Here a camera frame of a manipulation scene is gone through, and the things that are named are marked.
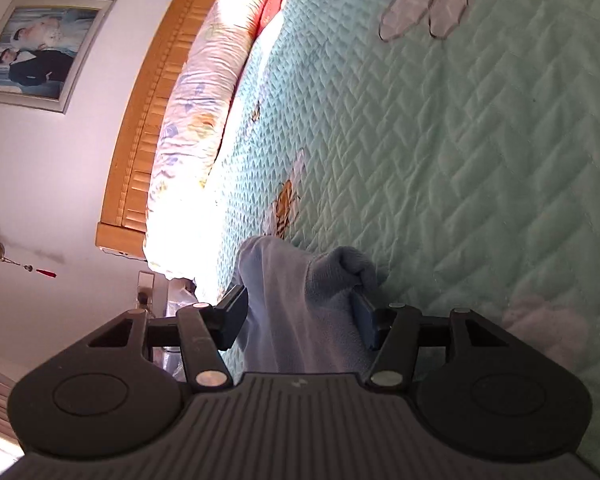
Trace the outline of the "wooden bed headboard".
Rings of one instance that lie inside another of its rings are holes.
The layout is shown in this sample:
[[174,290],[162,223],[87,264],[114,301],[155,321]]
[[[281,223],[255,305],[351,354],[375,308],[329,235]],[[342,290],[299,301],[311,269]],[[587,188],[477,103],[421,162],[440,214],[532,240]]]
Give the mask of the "wooden bed headboard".
[[148,48],[118,133],[96,226],[104,252],[145,258],[146,206],[160,127],[190,47],[215,0],[172,0]]

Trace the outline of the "mint green quilted bee bedspread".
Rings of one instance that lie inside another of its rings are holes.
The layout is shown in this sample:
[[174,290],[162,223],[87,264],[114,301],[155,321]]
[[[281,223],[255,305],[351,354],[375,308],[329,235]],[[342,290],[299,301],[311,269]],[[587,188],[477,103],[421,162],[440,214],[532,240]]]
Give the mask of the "mint green quilted bee bedspread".
[[288,0],[254,43],[195,278],[224,292],[297,160],[291,243],[358,248],[385,291],[477,310],[593,398],[600,471],[600,0],[469,0],[449,36],[378,34],[392,0]]

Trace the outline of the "framed wedding photo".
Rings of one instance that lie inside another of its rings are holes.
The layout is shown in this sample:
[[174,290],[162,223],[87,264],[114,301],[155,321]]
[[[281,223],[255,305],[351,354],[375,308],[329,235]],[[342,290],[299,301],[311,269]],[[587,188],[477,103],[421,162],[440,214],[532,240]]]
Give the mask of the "framed wedding photo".
[[117,0],[12,0],[0,21],[0,104],[64,114]]

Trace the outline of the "blue fleece garment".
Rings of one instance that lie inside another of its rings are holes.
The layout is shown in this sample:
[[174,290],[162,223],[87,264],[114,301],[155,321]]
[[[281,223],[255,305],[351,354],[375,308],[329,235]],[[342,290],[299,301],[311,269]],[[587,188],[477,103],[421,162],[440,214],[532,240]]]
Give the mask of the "blue fleece garment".
[[370,367],[350,293],[356,286],[374,292],[382,279],[359,250],[312,254],[274,236],[251,237],[238,250],[234,282],[248,292],[237,337],[245,372],[364,374]]

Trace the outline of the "rolled pastel floral duvet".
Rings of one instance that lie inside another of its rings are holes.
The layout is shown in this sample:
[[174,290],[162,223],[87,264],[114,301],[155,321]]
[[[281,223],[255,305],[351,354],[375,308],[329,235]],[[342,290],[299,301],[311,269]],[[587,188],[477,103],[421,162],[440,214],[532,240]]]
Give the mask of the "rolled pastel floral duvet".
[[144,254],[166,278],[193,278],[211,240],[206,183],[266,0],[214,0],[170,95],[146,206]]

